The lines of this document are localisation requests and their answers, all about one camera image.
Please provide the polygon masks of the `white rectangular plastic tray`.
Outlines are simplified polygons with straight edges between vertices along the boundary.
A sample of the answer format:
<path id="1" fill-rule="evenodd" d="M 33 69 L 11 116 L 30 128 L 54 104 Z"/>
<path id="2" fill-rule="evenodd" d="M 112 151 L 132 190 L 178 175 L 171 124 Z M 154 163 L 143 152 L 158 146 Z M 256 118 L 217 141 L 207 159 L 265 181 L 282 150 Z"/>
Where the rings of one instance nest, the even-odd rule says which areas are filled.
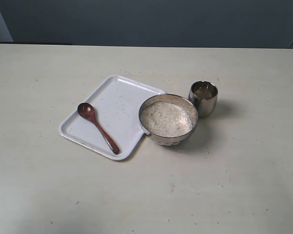
<path id="1" fill-rule="evenodd" d="M 108 147 L 96 126 L 74 110 L 59 126 L 64 138 L 114 161 L 128 158 L 142 138 L 140 106 L 148 98 L 164 91 L 119 75 L 107 77 L 85 99 L 96 112 L 97 121 L 120 148 L 118 155 Z"/>

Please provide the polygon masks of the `dark red wooden spoon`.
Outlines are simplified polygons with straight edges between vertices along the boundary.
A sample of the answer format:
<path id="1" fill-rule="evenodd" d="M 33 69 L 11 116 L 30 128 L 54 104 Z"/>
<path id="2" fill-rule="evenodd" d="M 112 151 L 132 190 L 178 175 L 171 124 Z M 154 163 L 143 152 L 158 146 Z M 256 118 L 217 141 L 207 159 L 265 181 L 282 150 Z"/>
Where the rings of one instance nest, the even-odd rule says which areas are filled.
<path id="1" fill-rule="evenodd" d="M 103 136 L 111 151 L 115 155 L 118 155 L 120 153 L 120 149 L 116 142 L 111 138 L 111 136 L 103 129 L 103 127 L 97 121 L 95 108 L 90 103 L 83 102 L 78 105 L 77 112 L 82 118 L 87 119 L 97 127 L 97 129 Z"/>

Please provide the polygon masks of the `small steel cup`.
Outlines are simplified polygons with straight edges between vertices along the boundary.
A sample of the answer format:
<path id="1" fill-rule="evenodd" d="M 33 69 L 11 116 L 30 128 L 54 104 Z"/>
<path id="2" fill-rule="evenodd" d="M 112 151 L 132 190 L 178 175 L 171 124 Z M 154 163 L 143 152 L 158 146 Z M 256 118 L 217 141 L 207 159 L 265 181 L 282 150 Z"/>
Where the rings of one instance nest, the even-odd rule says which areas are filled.
<path id="1" fill-rule="evenodd" d="M 194 105 L 199 117 L 207 117 L 214 111 L 217 97 L 217 87 L 209 81 L 200 80 L 191 85 L 188 101 Z"/>

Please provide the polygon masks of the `steel bowl of rice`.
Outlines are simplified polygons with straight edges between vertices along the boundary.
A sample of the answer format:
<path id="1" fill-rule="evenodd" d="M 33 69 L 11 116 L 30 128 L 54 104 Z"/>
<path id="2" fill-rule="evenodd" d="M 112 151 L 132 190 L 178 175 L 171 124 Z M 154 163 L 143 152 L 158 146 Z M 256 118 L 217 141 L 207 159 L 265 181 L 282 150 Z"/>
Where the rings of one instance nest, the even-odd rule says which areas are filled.
<path id="1" fill-rule="evenodd" d="M 145 100 L 139 109 L 144 133 L 159 145 L 172 146 L 188 139 L 198 124 L 198 113 L 187 99 L 159 94 Z"/>

